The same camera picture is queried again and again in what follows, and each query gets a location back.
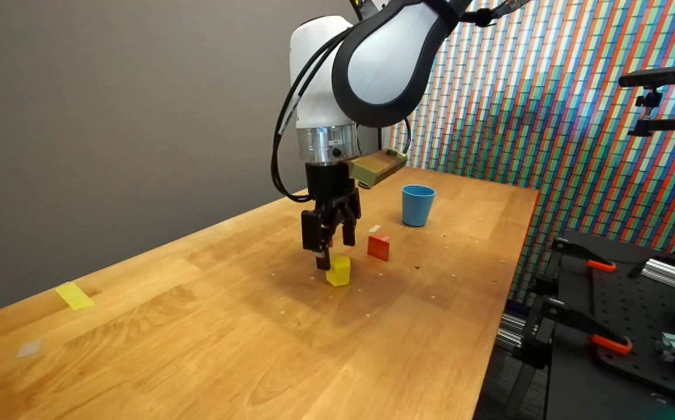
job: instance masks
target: yellow tape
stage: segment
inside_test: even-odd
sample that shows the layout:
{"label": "yellow tape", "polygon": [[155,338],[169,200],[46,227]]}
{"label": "yellow tape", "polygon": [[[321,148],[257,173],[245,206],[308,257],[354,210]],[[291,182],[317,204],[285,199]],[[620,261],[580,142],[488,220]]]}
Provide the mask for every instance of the yellow tape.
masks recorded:
{"label": "yellow tape", "polygon": [[55,294],[69,306],[69,310],[94,308],[94,298],[88,298],[75,282],[62,282],[55,288]]}

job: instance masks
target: black cable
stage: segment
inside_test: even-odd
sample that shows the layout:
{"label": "black cable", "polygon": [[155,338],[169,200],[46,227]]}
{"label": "black cable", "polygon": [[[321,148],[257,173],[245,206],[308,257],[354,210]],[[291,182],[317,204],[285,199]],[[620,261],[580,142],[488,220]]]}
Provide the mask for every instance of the black cable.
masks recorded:
{"label": "black cable", "polygon": [[328,43],[325,43],[320,50],[314,50],[314,54],[306,60],[306,65],[299,70],[299,74],[294,78],[287,98],[282,103],[282,110],[276,119],[276,131],[273,131],[273,149],[270,149],[270,182],[273,187],[287,196],[289,200],[296,204],[306,204],[311,200],[311,196],[294,196],[287,191],[282,177],[280,177],[280,163],[278,163],[278,149],[282,142],[282,136],[287,131],[287,124],[296,110],[299,98],[306,93],[308,84],[313,82],[313,78],[317,74],[320,65],[328,58],[328,54],[342,43],[342,38],[349,33],[353,29],[346,29],[342,33],[333,35]]}
{"label": "black cable", "polygon": [[353,10],[354,10],[354,15],[357,15],[357,18],[361,22],[361,11],[359,11],[359,4],[357,4],[357,0],[347,0],[349,4],[353,4]]}
{"label": "black cable", "polygon": [[401,152],[401,154],[405,154],[405,152],[408,152],[408,145],[410,145],[410,122],[403,119],[403,126],[405,126],[405,136],[403,136],[403,152]]}
{"label": "black cable", "polygon": [[357,154],[361,156],[361,137],[359,137],[359,126],[354,129],[357,133]]}

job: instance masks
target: wooden tabletop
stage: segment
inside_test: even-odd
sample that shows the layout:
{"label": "wooden tabletop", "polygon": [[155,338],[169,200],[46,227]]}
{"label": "wooden tabletop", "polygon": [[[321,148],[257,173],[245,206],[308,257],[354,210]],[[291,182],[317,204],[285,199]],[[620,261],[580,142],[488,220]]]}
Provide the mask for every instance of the wooden tabletop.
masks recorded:
{"label": "wooden tabletop", "polygon": [[[403,184],[437,190],[424,228]],[[535,204],[403,168],[333,250],[347,288],[300,250],[306,206],[276,200],[75,281],[94,308],[46,289],[0,310],[0,418],[472,418]]]}

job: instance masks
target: yellow block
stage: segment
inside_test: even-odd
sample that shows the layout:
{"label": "yellow block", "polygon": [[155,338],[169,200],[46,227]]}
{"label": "yellow block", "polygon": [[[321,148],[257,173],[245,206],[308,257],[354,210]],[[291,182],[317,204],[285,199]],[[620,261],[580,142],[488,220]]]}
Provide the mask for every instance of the yellow block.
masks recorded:
{"label": "yellow block", "polygon": [[349,257],[332,257],[332,268],[326,271],[326,282],[332,288],[346,288],[353,281]]}
{"label": "yellow block", "polygon": [[55,288],[55,294],[69,306],[69,310],[94,308],[94,298],[88,298],[75,282],[62,282]]}

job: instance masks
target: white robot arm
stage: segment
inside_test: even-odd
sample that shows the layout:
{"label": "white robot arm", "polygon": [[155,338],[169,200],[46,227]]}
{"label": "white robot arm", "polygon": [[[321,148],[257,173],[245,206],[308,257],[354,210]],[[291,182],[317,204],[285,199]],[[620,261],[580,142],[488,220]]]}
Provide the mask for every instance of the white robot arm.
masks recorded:
{"label": "white robot arm", "polygon": [[[340,17],[313,18],[289,38],[291,88],[276,124],[270,177],[296,204],[314,200],[300,215],[304,248],[320,253],[328,268],[328,242],[342,225],[354,245],[359,194],[347,161],[359,156],[359,126],[389,126],[420,103],[432,60],[460,22],[488,25],[528,0],[467,11],[472,0],[389,0],[380,11],[349,25]],[[278,176],[278,145],[296,107],[308,196],[289,194]]]}

